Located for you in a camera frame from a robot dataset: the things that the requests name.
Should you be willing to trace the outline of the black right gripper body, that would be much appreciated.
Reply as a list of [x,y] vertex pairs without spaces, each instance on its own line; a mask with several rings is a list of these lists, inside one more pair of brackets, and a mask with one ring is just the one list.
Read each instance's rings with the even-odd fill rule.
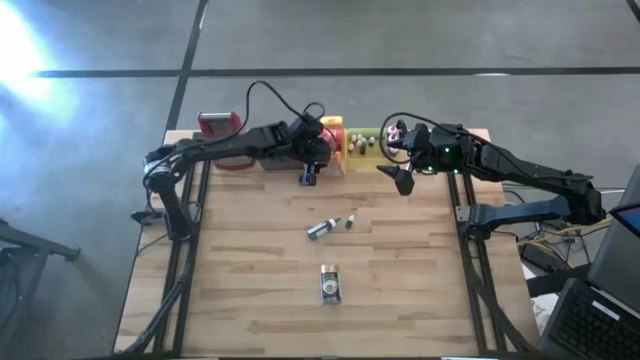
[[429,148],[413,152],[413,168],[431,174],[461,173],[466,157],[466,137],[462,135],[462,128],[442,124],[429,130]]

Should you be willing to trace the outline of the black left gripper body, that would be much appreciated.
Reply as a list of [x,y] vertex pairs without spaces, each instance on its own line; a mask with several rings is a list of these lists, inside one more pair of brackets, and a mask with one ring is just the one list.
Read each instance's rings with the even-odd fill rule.
[[326,167],[331,155],[332,147],[322,137],[300,138],[294,141],[294,158],[302,163]]

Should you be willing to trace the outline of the green food colouring bottle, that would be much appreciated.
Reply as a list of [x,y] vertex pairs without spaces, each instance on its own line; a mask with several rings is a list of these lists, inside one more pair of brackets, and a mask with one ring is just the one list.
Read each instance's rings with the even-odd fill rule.
[[306,231],[307,237],[311,241],[315,241],[320,237],[330,233],[339,224],[340,221],[341,221],[340,218],[330,218],[328,220],[325,220],[324,222],[312,228],[309,228]]

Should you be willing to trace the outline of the translucent yellow-green plastic bin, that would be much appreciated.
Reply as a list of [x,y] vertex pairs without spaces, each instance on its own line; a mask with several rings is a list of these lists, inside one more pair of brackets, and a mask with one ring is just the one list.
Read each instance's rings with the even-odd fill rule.
[[[379,147],[379,128],[346,128],[346,136],[347,136],[347,168],[355,170],[359,167],[375,167],[376,165],[392,165],[392,162],[387,159],[380,150]],[[348,144],[355,143],[351,141],[352,134],[361,133],[364,138],[369,140],[370,137],[375,137],[376,143],[373,147],[367,146],[367,151],[364,156],[359,153],[359,150],[354,149],[353,153],[348,152]]]

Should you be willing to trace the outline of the grey plastic bin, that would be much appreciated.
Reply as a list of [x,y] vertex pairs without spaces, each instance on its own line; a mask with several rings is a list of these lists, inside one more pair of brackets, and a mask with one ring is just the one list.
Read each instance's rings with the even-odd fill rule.
[[267,157],[258,159],[258,163],[264,170],[296,170],[302,167],[303,163],[294,158],[294,141],[311,136],[290,137],[287,132],[288,126],[279,127],[275,131],[276,149],[272,150]]

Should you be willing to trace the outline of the grey laptop with blue screen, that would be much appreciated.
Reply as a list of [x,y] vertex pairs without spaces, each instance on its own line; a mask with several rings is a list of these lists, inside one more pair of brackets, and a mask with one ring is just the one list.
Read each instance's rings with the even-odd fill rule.
[[640,314],[640,165],[637,165],[618,206],[595,262],[590,281]]

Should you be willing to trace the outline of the open black laptop keyboard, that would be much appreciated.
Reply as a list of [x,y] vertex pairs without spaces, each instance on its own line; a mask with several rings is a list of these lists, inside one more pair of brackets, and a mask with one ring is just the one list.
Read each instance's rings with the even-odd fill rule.
[[570,279],[559,294],[538,348],[557,359],[640,360],[640,318]]

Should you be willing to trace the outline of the black metal stand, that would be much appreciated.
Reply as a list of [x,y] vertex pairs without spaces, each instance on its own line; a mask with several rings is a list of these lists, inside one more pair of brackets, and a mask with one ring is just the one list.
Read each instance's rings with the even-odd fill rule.
[[75,261],[80,251],[0,219],[0,360],[14,348],[48,258],[58,255]]

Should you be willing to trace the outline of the red-handled metal box grater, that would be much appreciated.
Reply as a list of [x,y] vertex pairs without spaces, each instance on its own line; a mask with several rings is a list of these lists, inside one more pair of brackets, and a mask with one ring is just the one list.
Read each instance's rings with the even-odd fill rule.
[[[222,139],[238,132],[243,123],[235,112],[207,113],[200,112],[197,115],[200,131],[204,138]],[[214,165],[225,171],[240,171],[251,168],[255,160],[247,156],[237,156],[213,161]]]

